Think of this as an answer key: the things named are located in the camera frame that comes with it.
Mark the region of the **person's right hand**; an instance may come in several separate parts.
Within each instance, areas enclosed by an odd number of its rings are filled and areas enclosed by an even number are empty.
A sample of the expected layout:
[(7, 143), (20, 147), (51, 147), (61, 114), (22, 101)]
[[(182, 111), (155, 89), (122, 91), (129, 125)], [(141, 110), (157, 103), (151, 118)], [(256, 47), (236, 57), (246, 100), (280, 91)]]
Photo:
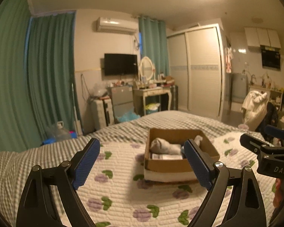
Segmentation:
[(278, 208), (281, 201), (282, 201), (282, 198), (283, 198), (283, 192), (281, 190), (281, 184), (282, 184), (282, 180), (277, 178), (275, 180), (275, 197), (273, 199), (273, 206), (275, 208)]

